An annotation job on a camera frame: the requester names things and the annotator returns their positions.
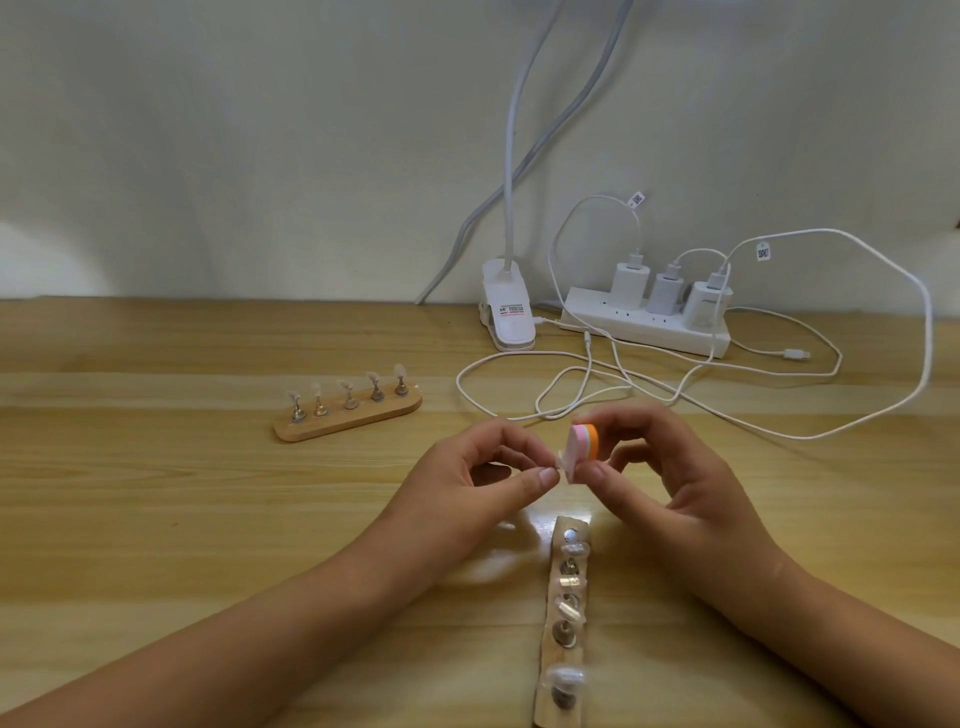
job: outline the right hand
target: right hand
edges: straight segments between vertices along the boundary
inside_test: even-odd
[[[690,591],[752,631],[773,609],[785,573],[799,568],[767,533],[730,466],[659,403],[601,405],[574,421],[593,424],[600,437],[598,459],[578,465],[576,481],[635,529]],[[624,477],[628,463],[650,466],[670,502],[660,505]]]

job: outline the orange stripe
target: orange stripe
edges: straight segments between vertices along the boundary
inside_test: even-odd
[[[590,439],[587,458],[589,460],[596,460],[597,455],[600,454],[600,436],[597,435],[597,428],[593,425],[587,425],[587,435]]]

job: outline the wooden table surface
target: wooden table surface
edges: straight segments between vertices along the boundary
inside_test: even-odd
[[[844,349],[831,384],[701,377],[693,392],[809,433],[891,403],[920,367],[921,324],[804,317]],[[828,352],[731,316],[756,347]],[[763,439],[690,405],[774,537],[804,566],[960,643],[960,325],[937,327],[934,384],[896,416],[826,440]],[[583,350],[547,328],[539,348]],[[597,354],[610,360],[606,343]],[[303,570],[352,539],[435,440],[483,416],[453,380],[492,352],[470,306],[38,299],[0,303],[0,710]],[[679,379],[681,363],[628,352]],[[270,429],[284,391],[358,384],[402,362],[418,412],[296,444]],[[470,392],[526,414],[555,357],[494,362]],[[557,402],[573,390],[564,385]],[[568,421],[533,425],[552,448]],[[628,471],[662,499],[657,480]],[[499,527],[276,720],[280,726],[526,726],[558,515],[590,520],[590,726],[845,726],[828,696],[675,587],[583,487]]]

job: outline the hand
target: hand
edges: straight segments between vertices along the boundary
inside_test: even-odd
[[[577,466],[577,481],[636,529],[690,591],[751,631],[769,611],[784,567],[796,565],[730,466],[658,403],[607,404],[575,419],[592,423],[600,438],[598,459]],[[624,440],[635,442],[619,445]],[[624,477],[628,463],[649,465],[670,502],[660,505]]]
[[[553,488],[556,459],[533,432],[507,420],[469,427],[423,455],[361,539],[401,564],[416,587],[411,596],[418,594]],[[511,476],[510,468],[521,472]]]

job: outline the white wall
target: white wall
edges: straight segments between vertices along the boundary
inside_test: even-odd
[[[569,0],[517,158],[583,83],[618,2]],[[412,299],[500,182],[547,5],[0,0],[0,295]],[[516,195],[534,298],[553,297],[544,245],[569,206],[642,189],[655,267],[842,227],[960,313],[958,79],[956,0],[637,0],[598,92]],[[498,207],[433,300],[476,300],[502,225]],[[564,235],[566,280],[609,284],[633,245],[623,210],[588,206]],[[739,303],[917,310],[839,239],[748,254],[733,286]]]

